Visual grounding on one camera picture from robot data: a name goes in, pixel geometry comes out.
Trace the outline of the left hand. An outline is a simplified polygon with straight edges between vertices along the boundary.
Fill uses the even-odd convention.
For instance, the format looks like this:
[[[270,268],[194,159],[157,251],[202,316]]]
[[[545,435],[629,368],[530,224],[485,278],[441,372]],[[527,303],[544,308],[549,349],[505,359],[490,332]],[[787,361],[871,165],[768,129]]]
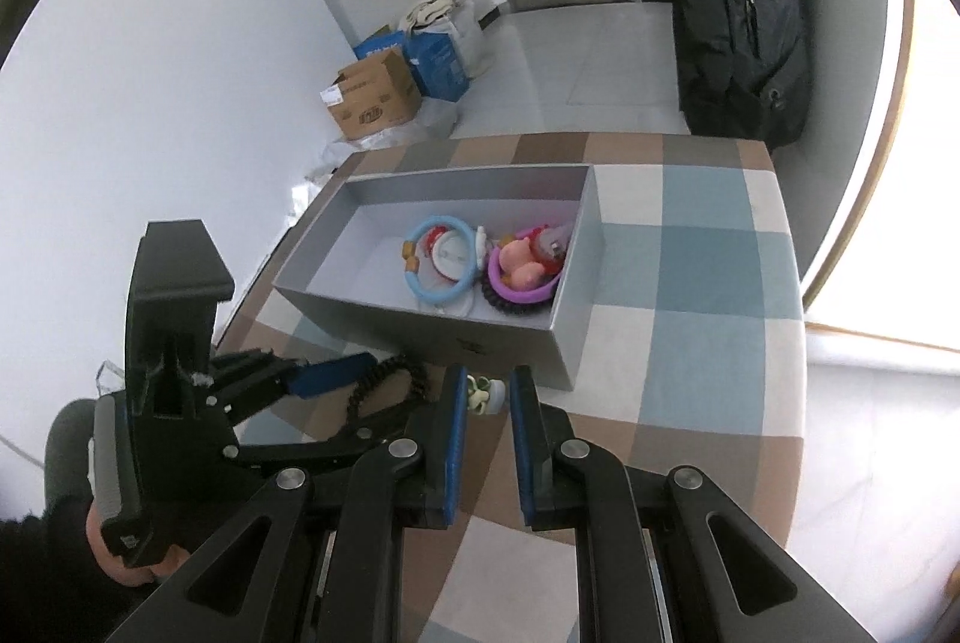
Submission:
[[[160,562],[146,565],[146,567],[127,567],[121,557],[112,554],[107,548],[103,533],[101,533],[101,526],[103,526],[103,517],[99,515],[96,503],[91,503],[85,521],[86,540],[91,549],[91,554],[98,563],[98,567],[110,579],[114,579],[116,583],[127,586],[127,588],[138,588],[139,586],[145,586],[145,584],[168,579],[189,560],[189,552],[179,545],[171,545]]]

